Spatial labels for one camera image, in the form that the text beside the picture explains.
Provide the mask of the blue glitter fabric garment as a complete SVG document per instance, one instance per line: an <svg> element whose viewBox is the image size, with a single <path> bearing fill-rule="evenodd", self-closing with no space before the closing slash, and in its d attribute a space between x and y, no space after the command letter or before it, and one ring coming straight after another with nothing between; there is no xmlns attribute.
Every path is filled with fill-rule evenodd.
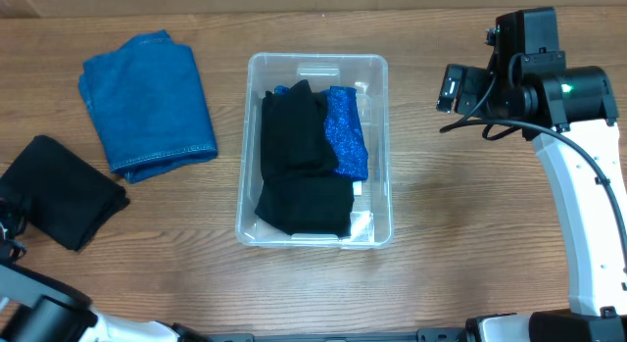
<svg viewBox="0 0 627 342"><path fill-rule="evenodd" d="M276 86L274 101L286 97L289 112L305 113L304 118L315 122L313 138L324 133L332 148L337 166L336 175L351 181L368 179L368 151L365 146L362 124L357 107L357 90L347 86L330 86L320 92L312 92L306 80L293 85Z"/></svg>

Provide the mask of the black cloth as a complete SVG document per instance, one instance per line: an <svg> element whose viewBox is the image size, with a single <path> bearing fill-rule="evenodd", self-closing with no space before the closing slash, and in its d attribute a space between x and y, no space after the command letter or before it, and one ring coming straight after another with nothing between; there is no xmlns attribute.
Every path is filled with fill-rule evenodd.
<svg viewBox="0 0 627 342"><path fill-rule="evenodd" d="M261 173L264 181L327 176L338 166L325 136L326 97L304 79L268 91L262 103Z"/></svg>
<svg viewBox="0 0 627 342"><path fill-rule="evenodd" d="M26 200L29 223L77 252L130 203L121 185L46 135L34 137L2 174L1 196Z"/></svg>
<svg viewBox="0 0 627 342"><path fill-rule="evenodd" d="M351 232L353 182L344 177L296 177L266 182L255 214L288 235Z"/></svg>

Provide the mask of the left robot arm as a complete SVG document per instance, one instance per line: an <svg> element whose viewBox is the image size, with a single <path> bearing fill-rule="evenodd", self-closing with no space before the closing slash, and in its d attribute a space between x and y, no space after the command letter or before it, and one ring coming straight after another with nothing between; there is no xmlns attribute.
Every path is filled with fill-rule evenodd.
<svg viewBox="0 0 627 342"><path fill-rule="evenodd" d="M181 324L137 322L103 315L82 292L23 268L26 253L16 240L26 225L26 205L1 200L1 306L18 309L1 329L3 341L24 342L192 342L207 338Z"/></svg>

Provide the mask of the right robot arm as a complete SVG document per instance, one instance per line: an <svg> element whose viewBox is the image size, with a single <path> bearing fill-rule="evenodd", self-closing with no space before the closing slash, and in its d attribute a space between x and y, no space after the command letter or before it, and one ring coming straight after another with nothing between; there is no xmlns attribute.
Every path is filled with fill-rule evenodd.
<svg viewBox="0 0 627 342"><path fill-rule="evenodd" d="M568 264L568 307L470 318L461 341L622 341L626 337L626 189L618 107L600 68L570 68L555 10L499 16L484 69L449 65L437 107L486 140L520 132L553 192Z"/></svg>

